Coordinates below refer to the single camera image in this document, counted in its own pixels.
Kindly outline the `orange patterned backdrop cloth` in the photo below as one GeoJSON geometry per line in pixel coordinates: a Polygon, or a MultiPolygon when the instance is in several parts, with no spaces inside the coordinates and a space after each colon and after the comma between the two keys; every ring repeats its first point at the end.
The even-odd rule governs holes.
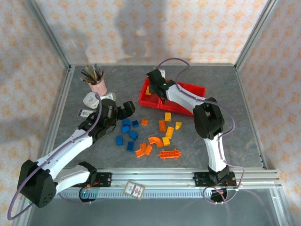
{"type": "MultiPolygon", "coordinates": [[[[268,0],[37,0],[70,63],[235,63],[268,0]]],[[[25,0],[0,0],[0,202],[42,151],[63,79],[25,0]]],[[[301,0],[280,0],[240,74],[260,140],[301,199],[301,0]]]]}

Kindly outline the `pink cup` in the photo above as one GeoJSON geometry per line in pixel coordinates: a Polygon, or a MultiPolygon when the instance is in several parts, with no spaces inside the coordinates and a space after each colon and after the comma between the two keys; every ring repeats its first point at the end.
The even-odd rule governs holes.
{"type": "Polygon", "coordinates": [[[99,94],[99,96],[104,96],[107,93],[107,87],[104,79],[101,79],[96,84],[88,83],[88,85],[91,88],[92,92],[99,94]]]}

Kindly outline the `small black and white card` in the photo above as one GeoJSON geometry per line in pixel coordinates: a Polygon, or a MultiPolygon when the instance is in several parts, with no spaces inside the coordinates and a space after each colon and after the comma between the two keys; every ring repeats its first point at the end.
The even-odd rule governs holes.
{"type": "Polygon", "coordinates": [[[92,113],[94,113],[94,111],[92,111],[92,110],[80,109],[78,112],[78,117],[87,118],[92,113]]]}

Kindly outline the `white square clock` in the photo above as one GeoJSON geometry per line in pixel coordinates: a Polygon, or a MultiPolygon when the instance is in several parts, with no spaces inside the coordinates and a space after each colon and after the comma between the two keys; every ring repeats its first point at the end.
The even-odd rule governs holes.
{"type": "Polygon", "coordinates": [[[91,109],[96,109],[99,105],[99,100],[101,97],[97,98],[96,93],[89,92],[83,99],[83,104],[91,109]]]}

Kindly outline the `aluminium side rail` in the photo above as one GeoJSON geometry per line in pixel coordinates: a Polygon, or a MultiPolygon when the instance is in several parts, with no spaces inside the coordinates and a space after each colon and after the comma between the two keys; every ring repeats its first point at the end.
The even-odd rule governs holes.
{"type": "Polygon", "coordinates": [[[61,121],[61,117],[63,114],[65,102],[68,96],[68,92],[70,89],[71,81],[73,78],[73,74],[75,71],[75,65],[70,65],[70,67],[66,70],[65,77],[62,82],[62,86],[58,95],[57,102],[55,104],[55,110],[53,112],[53,115],[51,117],[50,125],[49,125],[49,130],[46,136],[46,141],[45,144],[42,148],[41,154],[38,156],[39,158],[43,158],[47,156],[50,152],[53,151],[53,146],[55,143],[55,139],[57,136],[59,124],[61,121]]]}
{"type": "Polygon", "coordinates": [[[255,140],[255,143],[256,143],[257,150],[258,150],[258,155],[259,155],[259,158],[261,160],[262,168],[265,169],[265,170],[268,170],[269,167],[268,167],[267,158],[265,156],[263,146],[262,146],[262,143],[260,141],[259,133],[258,133],[258,130],[257,130],[256,125],[255,125],[253,113],[251,111],[251,107],[250,107],[250,104],[249,104],[248,99],[247,99],[247,94],[245,92],[245,89],[244,89],[244,86],[243,86],[243,83],[242,83],[242,79],[239,75],[238,69],[236,67],[234,67],[234,69],[235,69],[236,77],[237,77],[237,80],[238,80],[238,83],[239,83],[239,87],[241,89],[243,100],[244,100],[244,103],[245,103],[246,112],[247,112],[247,115],[248,115],[248,118],[249,118],[249,121],[250,121],[250,124],[251,124],[252,132],[253,132],[254,140],[255,140]]]}

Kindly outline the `aluminium frame post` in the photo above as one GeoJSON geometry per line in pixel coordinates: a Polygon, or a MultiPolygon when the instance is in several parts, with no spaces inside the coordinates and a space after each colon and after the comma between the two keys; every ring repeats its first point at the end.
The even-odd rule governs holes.
{"type": "Polygon", "coordinates": [[[244,45],[237,61],[234,64],[236,72],[241,70],[248,56],[250,55],[253,47],[255,46],[257,40],[262,34],[265,26],[267,25],[269,19],[272,17],[274,10],[280,0],[268,0],[265,7],[263,8],[254,28],[252,29],[246,44],[244,45]]]}
{"type": "Polygon", "coordinates": [[[48,24],[42,11],[40,10],[38,3],[36,2],[36,0],[25,0],[25,2],[32,11],[34,17],[37,19],[39,26],[41,27],[48,41],[50,42],[52,48],[54,49],[61,63],[63,64],[64,68],[66,70],[70,70],[71,65],[67,60],[62,48],[60,47],[52,29],[50,28],[50,25],[48,24]]]}

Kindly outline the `wide aluminium mounting rail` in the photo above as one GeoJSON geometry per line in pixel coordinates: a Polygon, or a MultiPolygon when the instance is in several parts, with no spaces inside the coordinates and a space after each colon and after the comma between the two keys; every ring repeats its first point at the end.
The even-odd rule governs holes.
{"type": "MultiPolygon", "coordinates": [[[[207,172],[196,168],[104,168],[97,171],[112,173],[111,188],[124,188],[128,181],[133,181],[146,189],[200,189],[202,187],[195,186],[194,173],[207,172]]],[[[274,169],[234,168],[230,172],[234,172],[240,189],[282,187],[278,172],[274,169]]]]}

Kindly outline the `orange arch lego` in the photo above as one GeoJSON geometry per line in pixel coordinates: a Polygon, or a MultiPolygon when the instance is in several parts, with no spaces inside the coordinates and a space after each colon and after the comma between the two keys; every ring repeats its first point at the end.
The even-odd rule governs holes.
{"type": "Polygon", "coordinates": [[[150,145],[156,145],[158,148],[163,146],[163,142],[159,137],[149,137],[148,141],[150,145]]]}

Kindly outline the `red three-compartment bin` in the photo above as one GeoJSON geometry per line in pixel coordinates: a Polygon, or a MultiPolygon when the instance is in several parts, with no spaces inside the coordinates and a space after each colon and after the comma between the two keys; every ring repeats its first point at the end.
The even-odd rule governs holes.
{"type": "MultiPolygon", "coordinates": [[[[160,109],[164,110],[166,112],[174,112],[174,113],[179,113],[179,114],[184,114],[184,115],[189,115],[192,116],[192,113],[185,109],[184,107],[180,106],[179,104],[168,101],[163,104],[160,100],[160,98],[154,94],[151,94],[150,96],[145,94],[147,86],[149,86],[149,79],[146,77],[144,80],[144,84],[142,86],[141,92],[140,92],[140,98],[139,98],[139,104],[142,106],[150,107],[150,108],[155,108],[155,109],[160,109]]],[[[180,86],[182,86],[184,89],[187,91],[200,96],[200,97],[205,97],[206,95],[206,87],[203,86],[198,86],[194,84],[189,84],[185,82],[178,82],[180,86]]]]}

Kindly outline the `playing card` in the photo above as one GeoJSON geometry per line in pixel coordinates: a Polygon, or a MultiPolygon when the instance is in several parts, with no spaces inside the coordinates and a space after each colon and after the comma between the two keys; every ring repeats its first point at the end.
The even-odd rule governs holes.
{"type": "Polygon", "coordinates": [[[128,181],[125,188],[124,194],[129,195],[137,200],[141,200],[145,191],[145,187],[133,181],[128,181]]]}

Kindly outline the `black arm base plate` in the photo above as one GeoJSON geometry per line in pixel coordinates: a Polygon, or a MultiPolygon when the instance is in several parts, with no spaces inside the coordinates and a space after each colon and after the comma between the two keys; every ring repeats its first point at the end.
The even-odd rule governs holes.
{"type": "Polygon", "coordinates": [[[195,172],[194,182],[196,187],[208,187],[208,186],[237,186],[237,181],[234,172],[230,172],[220,181],[214,179],[213,174],[209,172],[195,172]]]}
{"type": "Polygon", "coordinates": [[[112,181],[112,173],[97,172],[93,187],[110,187],[112,181]]]}

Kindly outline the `orange lego plate with holes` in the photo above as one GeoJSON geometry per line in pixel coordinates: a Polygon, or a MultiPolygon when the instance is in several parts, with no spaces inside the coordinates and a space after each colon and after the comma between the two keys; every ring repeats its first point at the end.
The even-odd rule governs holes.
{"type": "Polygon", "coordinates": [[[182,152],[174,149],[174,150],[169,150],[169,151],[164,151],[162,150],[159,154],[158,157],[166,160],[166,159],[178,159],[179,157],[182,156],[182,152]]]}

